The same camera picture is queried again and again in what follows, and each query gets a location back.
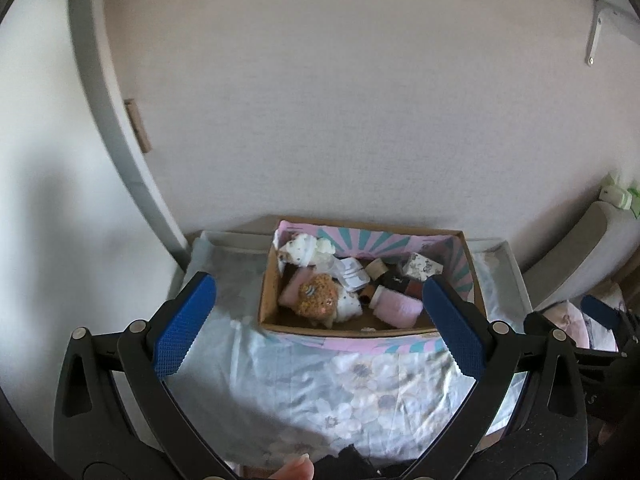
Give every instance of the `silver rivet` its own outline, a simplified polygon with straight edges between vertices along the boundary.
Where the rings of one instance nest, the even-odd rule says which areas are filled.
[[[133,323],[129,325],[129,330],[133,333],[142,332],[146,328],[146,322],[141,319],[135,320]]]
[[[494,332],[498,334],[508,334],[510,330],[509,325],[503,321],[496,321],[492,327],[494,327]]]
[[[566,334],[559,328],[556,328],[551,334],[558,339],[558,341],[564,341],[566,339]]]
[[[79,326],[71,333],[71,337],[73,339],[82,339],[85,335],[86,335],[86,328],[84,326]]]

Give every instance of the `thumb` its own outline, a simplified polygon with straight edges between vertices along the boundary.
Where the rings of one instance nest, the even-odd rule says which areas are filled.
[[[314,465],[308,454],[287,462],[269,478],[274,480],[313,480]]]

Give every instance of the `white metal bracket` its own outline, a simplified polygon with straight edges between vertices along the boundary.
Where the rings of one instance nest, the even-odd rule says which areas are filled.
[[[593,21],[591,22],[591,33],[589,34],[587,57],[585,60],[588,66],[593,66],[594,63],[604,17],[608,17],[614,25],[616,25],[616,28],[621,34],[640,44],[640,22],[636,16],[602,0],[595,0],[593,6]]]

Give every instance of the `white door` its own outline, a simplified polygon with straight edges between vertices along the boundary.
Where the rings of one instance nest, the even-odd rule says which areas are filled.
[[[134,204],[80,83],[66,0],[0,23],[0,386],[38,443],[71,331],[148,319],[181,272]]]

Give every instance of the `open box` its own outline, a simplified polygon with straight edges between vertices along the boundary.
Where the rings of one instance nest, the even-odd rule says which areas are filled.
[[[424,254],[444,265],[443,276],[463,300],[469,301],[486,316],[482,293],[471,253],[462,231],[378,225],[360,222],[332,222],[318,219],[282,218],[276,227],[262,282],[258,323],[280,339],[315,348],[366,353],[420,352],[434,347],[438,331],[425,312],[411,329],[389,328],[363,308],[361,317],[335,325],[333,329],[313,327],[311,323],[278,305],[286,284],[284,264],[278,260],[278,248],[293,233],[327,238],[336,247],[339,258],[391,258],[411,252]],[[373,331],[362,331],[374,328]]]

